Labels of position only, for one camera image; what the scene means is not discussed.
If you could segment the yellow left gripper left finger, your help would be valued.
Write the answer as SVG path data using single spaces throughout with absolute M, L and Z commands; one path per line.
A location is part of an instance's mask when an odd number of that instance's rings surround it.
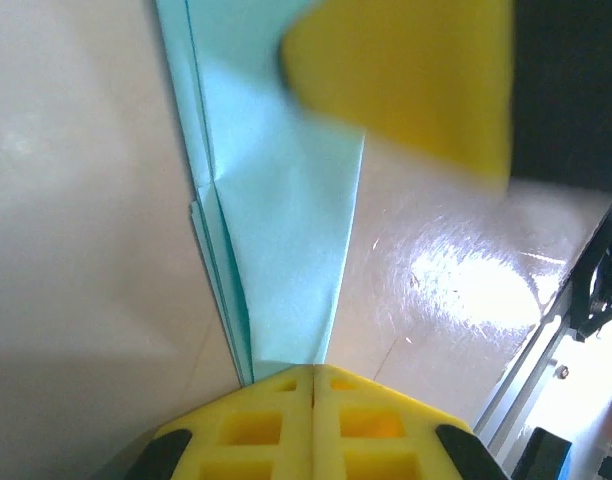
M 162 425 L 126 479 L 309 479 L 312 367 L 294 366 Z

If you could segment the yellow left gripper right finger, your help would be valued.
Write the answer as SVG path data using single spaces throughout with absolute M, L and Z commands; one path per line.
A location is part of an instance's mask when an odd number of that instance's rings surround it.
M 369 379 L 314 367 L 315 479 L 504 479 L 467 423 Z

